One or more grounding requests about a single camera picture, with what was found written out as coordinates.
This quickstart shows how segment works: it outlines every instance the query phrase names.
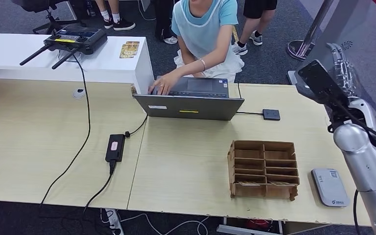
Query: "gray carpet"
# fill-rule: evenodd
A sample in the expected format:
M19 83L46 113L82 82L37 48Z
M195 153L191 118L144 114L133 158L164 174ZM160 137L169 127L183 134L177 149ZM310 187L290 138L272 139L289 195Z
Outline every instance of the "gray carpet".
M242 16L243 0L239 1L238 19L240 27L237 26L238 33L241 33L241 26L244 23ZM110 36L145 36L149 47L154 75L167 73L175 68L173 57L178 49L177 45L167 45L154 38L155 22L144 21L139 14L136 2L121 2L122 15L130 21L134 21L137 27L132 31L116 32L107 30ZM0 33L31 33L31 29L46 23L43 13L27 13L20 7L12 4L9 0L0 0ZM61 20L71 19L71 15L66 6L61 4L54 12L54 16ZM146 18L153 18L153 7L149 7L145 14ZM301 5L299 0L279 1L278 11L272 23L264 32L264 43L260 47L249 45L249 52L242 56L245 62L243 72L237 75L236 81L242 83L264 83L264 84L288 84L286 72L295 69L299 62L290 58L285 52L285 46L291 40L302 39L312 22L311 16ZM102 27L101 18L86 21L88 26ZM81 208L45 206L41 211L43 216L65 216L68 218L80 218ZM121 211L122 218L139 214L136 211ZM174 226L186 220L199 220L203 216L149 213L154 226L162 233L167 232ZM81 225L77 220L61 218L39 218L38 206L24 203L0 202L0 235L64 235L64 234L109 234L103 233L102 224L98 219L98 210L89 209L86 214L89 222ZM209 234L215 232L221 218L210 218L206 221ZM155 234L146 220L141 217L123 223L127 235L150 235ZM196 235L196 225L187 224L175 231L173 234ZM354 235L355 229L352 226L329 226L326 228L305 232L305 235L339 234ZM362 228L362 234L372 234L370 228Z

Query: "hand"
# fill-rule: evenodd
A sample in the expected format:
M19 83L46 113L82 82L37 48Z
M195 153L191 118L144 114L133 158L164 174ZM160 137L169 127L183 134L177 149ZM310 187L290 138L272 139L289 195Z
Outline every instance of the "hand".
M167 95L171 88L175 86L175 84L178 82L179 78L181 76L175 72L172 71L170 73L165 74L164 76L160 77L157 79L154 83L153 86L149 87L149 93L152 92L152 90L156 87L159 86L158 88L158 95Z
M194 77L204 77L204 74L202 72L194 73L192 76Z

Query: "laptop keyboard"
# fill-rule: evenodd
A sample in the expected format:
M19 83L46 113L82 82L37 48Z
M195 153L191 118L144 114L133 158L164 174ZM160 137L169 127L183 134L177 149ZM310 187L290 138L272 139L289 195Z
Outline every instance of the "laptop keyboard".
M202 93L202 92L173 92L173 91L171 91L171 92L169 92L169 95L227 98L227 94Z

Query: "white skirt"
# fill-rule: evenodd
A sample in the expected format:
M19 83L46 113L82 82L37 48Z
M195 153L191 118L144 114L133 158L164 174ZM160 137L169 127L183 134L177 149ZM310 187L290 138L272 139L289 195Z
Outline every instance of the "white skirt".
M178 56L174 58L174 61L177 68L185 65L184 61L182 60L181 50L178 50ZM226 78L228 82L234 83L235 74L241 72L241 68L243 66L243 60L239 55L234 54L230 47L227 58L223 63L205 70L202 72L202 74L204 77Z

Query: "person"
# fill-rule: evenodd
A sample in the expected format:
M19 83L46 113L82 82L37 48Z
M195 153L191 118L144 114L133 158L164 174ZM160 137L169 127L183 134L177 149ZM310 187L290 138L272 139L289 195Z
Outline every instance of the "person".
M273 19L278 0L246 0L244 3L243 15L246 23L243 27L238 42L234 43L233 51L237 55L247 54L247 41L251 39L253 44L261 46L263 44L263 31Z
M112 11L112 17L110 17L109 12L104 0L96 0L98 9L100 10L101 16L104 20L104 27L113 27L116 31L130 30L136 26L133 22L128 22L125 18L120 17L119 13L119 0L109 0L110 9Z
M157 79L158 94L168 94L183 76L227 78L244 66L231 50L233 25L237 21L236 0L180 0L172 12L172 31L178 37L177 68Z
M155 37L167 44L176 44L178 39L171 33L171 19L169 18L172 7L174 6L173 0L156 0L155 1L155 15L156 27Z

